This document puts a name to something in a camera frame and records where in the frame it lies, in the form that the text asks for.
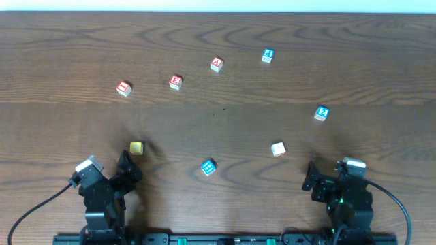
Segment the blue number 2 block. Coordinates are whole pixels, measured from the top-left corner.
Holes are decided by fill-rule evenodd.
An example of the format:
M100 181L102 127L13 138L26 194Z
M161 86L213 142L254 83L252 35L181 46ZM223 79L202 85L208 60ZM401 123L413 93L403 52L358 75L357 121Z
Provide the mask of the blue number 2 block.
M318 109L316 109L314 114L314 119L319 121L325 121L329 116L330 110L324 106L319 106Z

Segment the red letter I block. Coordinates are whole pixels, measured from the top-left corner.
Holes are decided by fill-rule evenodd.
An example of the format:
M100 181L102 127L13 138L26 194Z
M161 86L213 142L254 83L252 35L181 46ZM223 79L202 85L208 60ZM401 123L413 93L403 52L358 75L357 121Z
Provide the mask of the red letter I block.
M131 88L131 85L128 82L121 81L116 86L116 90L117 90L118 93L120 93L124 97L127 97L130 94L130 92L132 91L132 88Z

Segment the red letter A block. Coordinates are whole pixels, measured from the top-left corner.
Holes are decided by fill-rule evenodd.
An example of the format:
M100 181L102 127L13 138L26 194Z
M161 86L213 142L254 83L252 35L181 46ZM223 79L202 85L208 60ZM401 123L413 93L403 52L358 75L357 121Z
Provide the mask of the red letter A block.
M223 59L215 56L211 61L210 67L213 71L220 72L223 67Z

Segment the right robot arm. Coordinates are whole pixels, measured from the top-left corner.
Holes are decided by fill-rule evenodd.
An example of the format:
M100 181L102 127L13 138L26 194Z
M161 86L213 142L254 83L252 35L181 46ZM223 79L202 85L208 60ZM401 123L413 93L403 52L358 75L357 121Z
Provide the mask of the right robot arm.
M337 177L322 174L314 161L308 164L302 190L311 191L311 199L326 204L332 229L315 235L312 244L371 243L373 197L364 180L366 163L345 157L336 166Z

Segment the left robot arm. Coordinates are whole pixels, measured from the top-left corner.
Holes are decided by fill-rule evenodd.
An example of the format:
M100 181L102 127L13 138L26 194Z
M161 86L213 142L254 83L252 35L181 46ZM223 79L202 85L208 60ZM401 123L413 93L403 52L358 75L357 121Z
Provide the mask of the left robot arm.
M85 219L88 225L88 243L128 244L129 232L125 226L125 196L136 188L142 171L124 150L117 163L116 174L106 178L102 166L94 156L76 166L79 195L84 198Z

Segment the yellow wooden block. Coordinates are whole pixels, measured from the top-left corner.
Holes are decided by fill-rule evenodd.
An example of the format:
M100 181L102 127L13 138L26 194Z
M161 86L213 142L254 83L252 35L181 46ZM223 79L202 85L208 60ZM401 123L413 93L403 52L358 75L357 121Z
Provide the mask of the yellow wooden block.
M144 144L142 142L131 142L129 151L132 155L142 155L144 154Z

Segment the white block red side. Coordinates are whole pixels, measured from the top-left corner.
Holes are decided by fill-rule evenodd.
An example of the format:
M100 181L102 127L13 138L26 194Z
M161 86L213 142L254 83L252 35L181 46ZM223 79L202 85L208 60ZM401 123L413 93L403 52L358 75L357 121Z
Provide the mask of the white block red side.
M285 145L283 142L274 143L271 146L271 150L274 157L278 157L286 153Z

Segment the blue picture block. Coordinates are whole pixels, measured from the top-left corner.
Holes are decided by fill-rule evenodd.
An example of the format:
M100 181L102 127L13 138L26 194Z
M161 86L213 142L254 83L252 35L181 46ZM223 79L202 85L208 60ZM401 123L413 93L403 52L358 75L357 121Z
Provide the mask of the blue picture block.
M211 175L216 171L215 161L213 159L208 159L201 165L201 170L206 176Z

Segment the red letter E block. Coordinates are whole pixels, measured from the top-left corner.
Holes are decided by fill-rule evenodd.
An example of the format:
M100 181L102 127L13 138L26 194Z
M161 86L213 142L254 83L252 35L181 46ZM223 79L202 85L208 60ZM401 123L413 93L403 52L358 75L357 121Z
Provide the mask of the red letter E block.
M182 86L183 79L180 76L173 75L169 81L169 85L171 88L175 90L179 90Z

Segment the blue letter P block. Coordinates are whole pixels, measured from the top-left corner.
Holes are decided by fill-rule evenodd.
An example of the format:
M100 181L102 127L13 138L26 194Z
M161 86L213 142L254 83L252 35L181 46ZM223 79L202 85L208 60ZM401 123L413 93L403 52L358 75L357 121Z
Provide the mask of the blue letter P block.
M274 57L275 51L270 48L265 48L262 55L262 62L270 63Z

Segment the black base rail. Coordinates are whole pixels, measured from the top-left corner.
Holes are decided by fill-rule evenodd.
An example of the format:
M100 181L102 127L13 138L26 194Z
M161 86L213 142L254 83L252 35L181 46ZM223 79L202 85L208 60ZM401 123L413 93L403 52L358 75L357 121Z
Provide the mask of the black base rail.
M131 245L304 245L332 244L332 236L286 233L284 235L168 235L148 233L124 240L93 240L89 235L56 235L53 245L131 244Z

